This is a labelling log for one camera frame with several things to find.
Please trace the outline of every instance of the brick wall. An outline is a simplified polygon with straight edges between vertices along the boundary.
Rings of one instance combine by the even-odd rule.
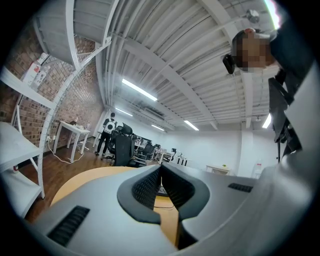
[[[95,47],[94,42],[79,36],[75,37],[75,43],[79,53],[91,52]],[[9,53],[5,66],[16,77],[21,79],[30,64],[35,61],[42,52],[33,26],[28,24]],[[83,60],[85,57],[86,56],[80,56],[79,60]],[[53,101],[63,82],[74,70],[72,65],[56,60],[57,59],[51,56],[45,62],[48,64],[54,61],[46,67],[47,75],[37,89],[40,95],[50,101]],[[48,131],[48,135],[51,137],[57,133],[60,121],[70,122],[76,117],[78,117],[78,124],[85,127],[87,123],[90,123],[89,130],[93,131],[95,129],[104,109],[97,82],[95,63],[96,61],[93,58],[85,69],[72,81],[62,96]],[[0,90],[0,121],[10,122],[20,94],[3,82],[0,82]],[[43,123],[48,110],[45,106],[27,97],[24,97],[20,104],[20,119],[23,135],[36,146],[39,146]],[[68,136],[69,131],[62,129],[58,147],[67,144]]]

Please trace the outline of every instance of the white metal shelf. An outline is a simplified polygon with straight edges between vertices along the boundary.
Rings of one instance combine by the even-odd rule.
[[[13,209],[17,215],[24,218],[40,194],[41,187],[19,171],[14,172],[11,169],[3,171],[1,178],[6,185],[5,189]]]
[[[0,172],[41,154],[18,130],[7,122],[0,122]]]
[[[18,93],[23,94],[24,96],[38,102],[49,109],[52,109],[54,103],[45,97],[41,96],[31,87],[29,87],[26,83],[23,83],[19,80],[14,74],[12,74],[7,68],[2,68],[2,73],[0,79],[9,87],[17,91]]]

